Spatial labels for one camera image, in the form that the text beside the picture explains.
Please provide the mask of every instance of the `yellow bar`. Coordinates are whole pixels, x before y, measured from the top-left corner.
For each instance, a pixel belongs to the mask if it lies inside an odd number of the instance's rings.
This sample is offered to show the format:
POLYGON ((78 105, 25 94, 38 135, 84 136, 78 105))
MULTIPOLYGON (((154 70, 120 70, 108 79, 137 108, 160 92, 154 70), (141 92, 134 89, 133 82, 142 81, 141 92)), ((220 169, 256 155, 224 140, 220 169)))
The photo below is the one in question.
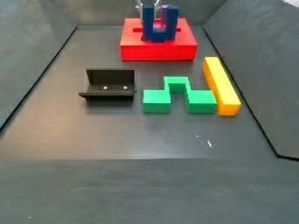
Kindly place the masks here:
POLYGON ((217 99, 218 115, 235 116, 240 109, 240 100, 217 57, 204 58, 202 72, 217 99))

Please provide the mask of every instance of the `green s-shaped block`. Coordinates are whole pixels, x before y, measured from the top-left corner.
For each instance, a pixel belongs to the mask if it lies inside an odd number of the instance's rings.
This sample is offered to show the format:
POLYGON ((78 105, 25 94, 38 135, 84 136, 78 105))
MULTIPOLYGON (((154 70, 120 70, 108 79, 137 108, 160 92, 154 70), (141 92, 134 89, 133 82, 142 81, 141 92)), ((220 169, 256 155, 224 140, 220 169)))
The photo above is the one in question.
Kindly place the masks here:
POLYGON ((162 77, 162 90, 144 90, 144 112, 169 113, 170 94, 184 94, 186 112, 189 114, 209 114, 216 110, 217 102, 209 90, 192 90, 188 77, 162 77))

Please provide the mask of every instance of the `gray wall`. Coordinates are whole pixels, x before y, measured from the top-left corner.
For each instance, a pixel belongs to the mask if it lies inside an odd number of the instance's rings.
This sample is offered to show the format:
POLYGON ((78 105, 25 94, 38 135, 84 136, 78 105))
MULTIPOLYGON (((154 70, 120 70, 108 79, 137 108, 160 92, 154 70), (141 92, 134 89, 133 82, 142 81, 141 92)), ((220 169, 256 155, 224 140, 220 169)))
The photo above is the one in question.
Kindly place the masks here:
MULTIPOLYGON (((78 25, 122 25, 124 18, 136 18, 134 0, 52 0, 78 25)), ((190 25, 202 25, 226 0, 166 0, 162 4, 180 6, 180 16, 190 25)))
POLYGON ((228 0, 202 27, 276 153, 299 158, 299 10, 228 0))
POLYGON ((76 24, 46 0, 0 0, 0 128, 76 24))

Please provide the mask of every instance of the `blue object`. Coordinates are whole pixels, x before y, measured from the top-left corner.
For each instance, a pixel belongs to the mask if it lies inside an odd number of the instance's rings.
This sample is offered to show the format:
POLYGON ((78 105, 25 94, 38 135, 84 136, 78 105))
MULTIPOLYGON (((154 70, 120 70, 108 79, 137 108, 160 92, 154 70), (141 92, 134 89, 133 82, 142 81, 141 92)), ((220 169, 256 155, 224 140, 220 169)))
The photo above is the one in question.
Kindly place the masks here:
POLYGON ((154 7, 142 5, 142 41, 150 40, 153 43, 162 43, 165 40, 174 40, 178 17, 178 7, 164 5, 161 16, 161 28, 154 29, 154 7))

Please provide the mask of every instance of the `red base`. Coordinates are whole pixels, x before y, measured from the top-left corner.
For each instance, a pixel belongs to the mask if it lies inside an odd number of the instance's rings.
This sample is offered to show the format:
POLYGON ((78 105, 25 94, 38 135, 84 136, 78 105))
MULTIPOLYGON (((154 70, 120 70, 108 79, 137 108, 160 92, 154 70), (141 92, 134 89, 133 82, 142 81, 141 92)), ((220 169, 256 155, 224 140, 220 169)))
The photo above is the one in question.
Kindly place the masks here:
POLYGON ((174 41, 142 41, 140 18, 126 18, 120 40, 121 60, 193 60, 197 43, 185 18, 178 18, 174 41))

